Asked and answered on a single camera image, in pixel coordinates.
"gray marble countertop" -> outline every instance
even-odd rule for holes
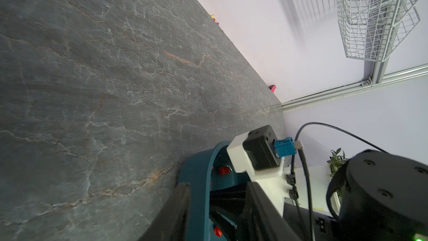
[[[196,0],[0,0],[2,240],[136,240],[280,102]]]

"metal rail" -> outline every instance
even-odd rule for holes
[[[283,112],[311,106],[324,101],[330,101],[337,98],[351,96],[376,88],[384,87],[391,84],[407,81],[416,77],[428,75],[428,64],[420,65],[403,71],[390,73],[383,76],[382,83],[372,84],[372,79],[353,83],[339,88],[330,89],[317,94],[309,95],[303,98],[291,100],[281,104]]]

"black cylindrical motor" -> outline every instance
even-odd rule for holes
[[[367,150],[347,164],[339,224],[345,240],[428,236],[428,166]]]

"black cable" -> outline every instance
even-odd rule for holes
[[[360,137],[356,136],[355,134],[352,134],[351,132],[348,132],[348,131],[345,131],[345,130],[339,128],[339,127],[335,127],[335,126],[332,126],[332,125],[329,125],[329,124],[325,124],[325,123],[321,123],[321,122],[309,122],[309,123],[306,123],[303,126],[301,126],[300,129],[297,131],[296,138],[294,139],[295,141],[297,141],[299,139],[300,133],[302,132],[303,128],[306,127],[306,126],[308,126],[308,125],[321,125],[321,126],[326,126],[326,127],[334,128],[335,130],[342,131],[343,133],[346,133],[346,134],[348,134],[348,135],[350,135],[350,136],[352,136],[352,137],[354,137],[356,139],[359,139],[362,142],[367,143],[368,145],[376,148],[377,150],[379,150],[381,152],[388,153],[387,151],[383,150],[382,148],[380,148],[380,147],[372,144],[371,142],[366,141],[363,138],[360,138]],[[292,164],[291,173],[294,173],[294,164]]]
[[[313,223],[313,207],[312,207],[312,192],[311,192],[311,181],[309,179],[309,169],[306,164],[305,154],[303,153],[303,149],[298,149],[300,160],[303,165],[303,173],[305,174],[306,179],[306,189],[308,191],[308,209],[309,209],[309,240],[315,240],[314,236],[314,223]]]
[[[309,123],[306,123],[303,126],[301,126],[300,129],[297,131],[296,138],[294,139],[294,141],[297,141],[299,139],[300,133],[302,132],[303,128],[306,127],[306,126],[308,126],[308,125],[321,125],[321,126],[327,126],[327,127],[334,128],[334,129],[336,129],[338,131],[342,131],[342,132],[344,132],[344,133],[346,133],[346,134],[348,134],[348,135],[350,135],[350,136],[352,136],[352,137],[354,137],[356,139],[359,139],[362,142],[367,143],[368,145],[370,145],[370,146],[378,149],[381,152],[388,153],[387,151],[383,150],[382,148],[380,148],[380,147],[378,147],[378,146],[376,146],[376,145],[374,145],[374,144],[366,141],[363,138],[360,138],[360,137],[356,136],[355,134],[352,134],[352,133],[350,133],[348,131],[345,131],[345,130],[339,128],[339,127],[335,127],[335,126],[332,126],[332,125],[329,125],[329,124],[325,124],[325,123],[320,123],[320,122],[309,122]],[[310,180],[309,180],[309,170],[308,170],[308,166],[306,164],[306,158],[305,158],[305,154],[303,152],[303,149],[298,149],[297,151],[299,152],[299,157],[300,157],[300,160],[302,161],[303,173],[305,174],[306,187],[307,187],[307,191],[308,191],[310,240],[315,240],[315,236],[314,236],[314,225],[313,225],[312,192],[311,192],[311,184],[310,184]],[[292,166],[291,166],[291,171],[290,171],[291,174],[294,174],[294,156],[295,155],[293,154],[292,155]]]
[[[306,241],[309,241],[308,232],[306,231],[306,226],[305,226],[305,222],[303,221],[302,212],[300,211],[299,202],[297,201],[297,199],[294,201],[296,201],[296,208],[297,208],[297,213],[299,214],[300,227],[302,228],[303,237],[305,238]]]

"wire basket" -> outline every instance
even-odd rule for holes
[[[336,0],[348,58],[384,62],[419,23],[418,0]]]

